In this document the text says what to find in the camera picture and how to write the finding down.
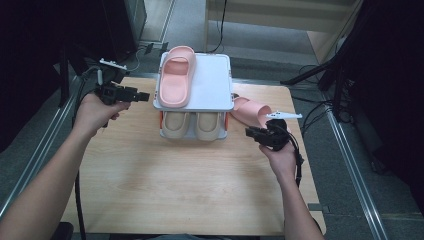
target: gray floor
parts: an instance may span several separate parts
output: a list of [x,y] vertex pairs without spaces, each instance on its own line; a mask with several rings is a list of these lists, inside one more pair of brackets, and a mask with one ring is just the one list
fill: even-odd
[[[187,9],[191,9],[190,14],[187,14]],[[169,42],[168,49],[173,46],[188,45],[196,51],[202,51],[203,21],[204,1],[176,0],[163,38],[164,42]],[[209,29],[210,45],[208,49],[210,50],[215,48],[213,43],[217,42],[218,39],[217,23],[210,21]],[[252,73],[248,72],[248,74],[243,73],[246,71],[234,71],[233,78],[261,79],[262,84],[278,85],[278,80],[281,80],[281,77],[290,78],[293,74],[298,73],[301,66],[317,64],[306,32],[290,29],[225,23],[223,47],[218,49],[218,53],[237,58],[237,63],[242,62],[240,59],[261,60],[266,67],[258,63],[256,66],[261,69]],[[135,75],[157,71],[155,65],[147,65],[150,57],[151,55],[139,55],[142,66],[137,69]],[[128,66],[136,66],[137,62],[135,58],[132,58],[127,64]],[[290,74],[277,73],[274,70],[279,66],[287,72],[293,71]],[[322,93],[318,91],[315,84],[304,82],[290,89],[293,96],[322,100]],[[37,115],[21,131],[13,144],[0,154],[2,166],[0,174],[2,195],[0,200],[2,204],[7,193],[12,190],[17,181],[16,177],[11,176],[19,175],[17,173],[23,171],[31,153],[35,151],[38,142],[42,139],[40,133],[47,128],[46,123],[49,123],[56,113],[57,98],[58,93],[46,102]],[[304,116],[315,107],[314,104],[298,100],[294,100],[294,104],[296,112],[302,113]],[[369,155],[364,149],[354,125],[339,124],[338,126],[343,130],[348,140],[360,176],[364,179],[373,203],[378,210],[378,215],[382,219],[387,238],[422,239],[424,236],[424,228],[422,227],[424,220],[409,193],[408,187],[396,176],[383,176],[373,172],[369,164]],[[65,121],[61,127],[62,130],[59,131],[52,143],[52,150],[45,153],[47,159],[66,137],[69,128],[69,121]],[[338,139],[335,137],[329,118],[325,117],[309,128],[305,134],[304,142],[320,203],[329,209],[328,212],[324,213],[327,226],[326,239],[374,239],[367,215],[364,214],[363,204],[359,200],[351,174],[348,171],[347,162],[343,157],[343,152]],[[108,238],[108,234],[90,234],[88,239],[103,240]],[[79,235],[74,234],[73,239],[80,239]]]

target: beige slipper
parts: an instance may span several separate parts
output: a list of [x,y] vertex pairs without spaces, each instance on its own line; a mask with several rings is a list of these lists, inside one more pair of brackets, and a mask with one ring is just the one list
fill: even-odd
[[196,136],[202,141],[213,141],[219,136],[221,129],[220,114],[218,112],[196,113]]
[[167,138],[183,138],[190,125],[189,112],[164,112],[162,133]]

